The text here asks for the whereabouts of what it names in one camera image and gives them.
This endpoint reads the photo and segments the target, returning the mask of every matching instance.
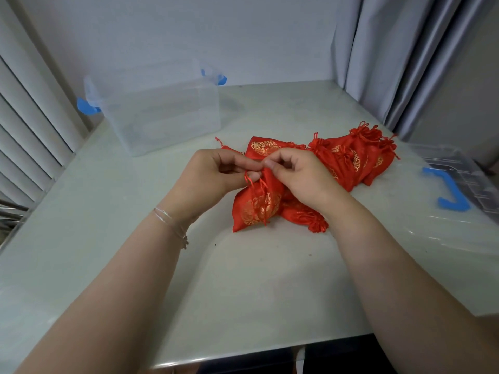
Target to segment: white wall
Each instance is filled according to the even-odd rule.
[[[95,69],[155,63],[175,47],[228,85],[331,78],[339,0],[17,0],[72,91]]]
[[[499,156],[499,0],[471,32],[411,142],[452,144],[488,165]]]

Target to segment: white table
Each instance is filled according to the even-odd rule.
[[[15,368],[97,275],[194,151],[219,147],[215,135],[245,150],[253,135],[307,144],[316,131],[337,137],[362,120],[376,124],[330,82],[225,87],[220,93],[223,127],[216,134],[135,158],[125,154],[106,122],[90,136],[0,255],[3,369]],[[498,312],[497,257],[443,247],[438,238],[404,229],[418,219],[416,211],[430,215],[434,200],[396,198],[405,178],[409,195],[427,189],[416,174],[422,160],[405,144],[397,153],[402,161],[352,194],[474,314]],[[280,218],[266,228],[232,233],[234,195],[189,230],[191,243],[155,327],[151,363],[167,366],[370,333],[331,235],[312,234]],[[487,223],[476,209],[467,215]]]

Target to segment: forearm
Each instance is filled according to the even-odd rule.
[[[136,372],[182,241],[150,213],[17,373]]]
[[[492,372],[499,365],[497,345],[476,318],[366,208],[338,192],[326,217],[367,318],[396,369]]]

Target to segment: transparent plastic box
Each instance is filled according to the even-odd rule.
[[[85,78],[87,102],[101,108],[123,147],[140,156],[220,129],[223,74],[197,59]]]
[[[417,239],[424,246],[428,239],[448,248],[499,255],[499,191],[473,160],[445,145],[407,144],[396,152],[401,160],[394,160],[372,188],[384,205],[380,215],[397,240]],[[445,201],[458,203],[458,197],[435,170],[448,175],[464,196],[465,207],[445,206]]]

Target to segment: hand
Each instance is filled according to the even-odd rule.
[[[263,168],[262,163],[232,150],[198,150],[158,207],[187,230],[229,191],[247,186],[246,171],[255,182]]]
[[[311,151],[282,148],[267,156],[262,163],[272,169],[277,179],[300,202],[323,215],[338,192],[347,194]]]

